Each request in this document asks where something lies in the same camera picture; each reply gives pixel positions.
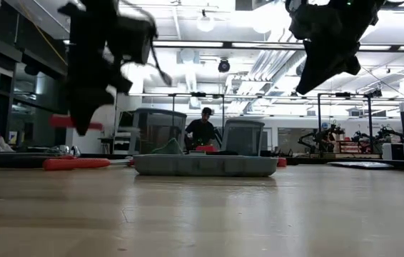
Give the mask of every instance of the person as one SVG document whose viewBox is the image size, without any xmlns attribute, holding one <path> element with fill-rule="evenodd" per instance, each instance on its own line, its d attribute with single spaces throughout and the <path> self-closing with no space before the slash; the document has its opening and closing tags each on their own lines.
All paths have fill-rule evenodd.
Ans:
<svg viewBox="0 0 404 257">
<path fill-rule="evenodd" d="M 186 127 L 186 134 L 193 134 L 192 145 L 206 146 L 211 145 L 215 139 L 215 127 L 208 121 L 211 115 L 211 109 L 205 107 L 202 110 L 202 118 L 196 119 Z"/>
</svg>

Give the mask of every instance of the cable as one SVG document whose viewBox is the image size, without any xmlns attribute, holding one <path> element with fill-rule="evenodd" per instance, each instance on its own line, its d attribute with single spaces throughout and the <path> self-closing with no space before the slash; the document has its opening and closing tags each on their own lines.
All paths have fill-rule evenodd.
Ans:
<svg viewBox="0 0 404 257">
<path fill-rule="evenodd" d="M 379 82 L 381 82 L 382 84 L 384 84 L 385 86 L 387 86 L 388 88 L 396 91 L 397 93 L 401 94 L 404 97 L 404 94 L 402 92 L 400 92 L 397 89 L 394 89 L 394 87 L 392 87 L 391 85 L 389 85 L 388 83 L 384 82 L 382 79 L 378 78 L 377 76 L 375 76 L 371 71 L 367 70 L 366 68 L 364 68 L 364 66 L 361 66 L 362 69 L 364 69 L 365 71 L 367 71 L 367 73 L 369 73 L 370 75 L 372 75 L 373 78 L 377 79 Z"/>
<path fill-rule="evenodd" d="M 37 24 L 34 22 L 34 20 L 31 18 L 31 15 L 28 12 L 28 9 L 24 6 L 22 0 L 18 0 L 19 5 L 23 9 L 24 13 L 26 14 L 26 17 L 31 23 L 36 27 L 37 31 L 41 34 L 41 36 L 44 38 L 45 42 L 53 49 L 54 53 L 61 59 L 61 61 L 67 66 L 66 60 L 58 53 L 58 51 L 54 48 L 54 46 L 51 44 L 51 42 L 46 38 L 45 34 L 42 32 L 42 30 L 37 26 Z"/>
</svg>

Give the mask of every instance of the clothing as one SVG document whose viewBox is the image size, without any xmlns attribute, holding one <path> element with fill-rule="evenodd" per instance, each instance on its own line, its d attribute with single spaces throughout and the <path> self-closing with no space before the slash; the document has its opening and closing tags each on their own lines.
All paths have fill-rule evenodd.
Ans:
<svg viewBox="0 0 404 257">
<path fill-rule="evenodd" d="M 215 128 L 209 121 L 194 120 L 186 127 L 186 132 L 193 134 L 193 141 L 197 144 L 207 144 L 210 139 L 215 139 Z"/>
</svg>

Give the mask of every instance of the security camera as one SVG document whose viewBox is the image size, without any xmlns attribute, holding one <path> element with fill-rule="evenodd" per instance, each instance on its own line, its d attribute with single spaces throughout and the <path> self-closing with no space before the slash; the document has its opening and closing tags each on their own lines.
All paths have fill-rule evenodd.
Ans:
<svg viewBox="0 0 404 257">
<path fill-rule="evenodd" d="M 219 72 L 228 72 L 231 69 L 231 65 L 227 59 L 221 59 L 218 65 Z"/>
</svg>

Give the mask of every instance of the ceiling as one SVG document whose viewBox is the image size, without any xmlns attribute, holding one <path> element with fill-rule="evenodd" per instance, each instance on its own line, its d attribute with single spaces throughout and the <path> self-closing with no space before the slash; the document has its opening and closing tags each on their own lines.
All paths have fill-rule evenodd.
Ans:
<svg viewBox="0 0 404 257">
<path fill-rule="evenodd" d="M 69 36 L 70 20 L 57 13 L 56 9 L 65 4 L 66 0 L 6 0 L 19 11 L 20 3 L 32 13 L 32 19 L 42 29 L 57 39 L 67 39 Z M 324 0 L 313 0 L 324 4 Z M 290 41 L 296 40 L 287 30 L 290 19 L 281 3 L 268 4 L 254 11 L 236 11 L 235 0 L 130 0 L 147 10 L 156 19 L 159 40 L 180 41 Z M 139 15 L 134 9 L 120 4 L 123 14 Z M 206 17 L 202 17 L 201 10 L 206 10 Z M 404 11 L 381 11 L 380 21 L 376 26 L 370 27 L 362 38 L 364 44 L 404 44 Z M 150 67 L 144 70 L 145 93 L 168 93 L 191 91 L 188 87 L 188 73 L 195 78 L 196 91 L 206 93 L 229 94 L 271 94 L 288 95 L 298 83 L 296 64 L 301 63 L 305 57 L 298 52 L 289 51 L 256 51 L 256 50 L 228 50 L 228 49 L 193 49 L 195 56 L 191 68 L 183 64 L 180 57 L 182 48 L 158 49 L 157 55 L 163 70 L 173 78 L 171 87 L 165 86 L 159 75 Z M 319 86 L 318 92 L 327 91 L 368 91 L 374 89 L 382 82 L 383 94 L 387 96 L 400 95 L 400 82 L 404 79 L 404 53 L 359 53 L 360 64 L 363 70 L 357 76 L 341 74 Z M 228 59 L 231 70 L 228 73 L 218 72 L 220 59 Z M 235 80 L 232 87 L 228 87 L 233 74 L 247 75 L 266 72 L 271 75 L 271 81 L 248 82 Z M 179 100 L 181 108 L 188 108 L 189 100 Z M 255 101 L 241 100 L 240 107 L 235 111 L 245 111 L 246 105 L 257 103 Z M 238 101 L 229 101 L 226 110 L 239 105 Z"/>
</svg>

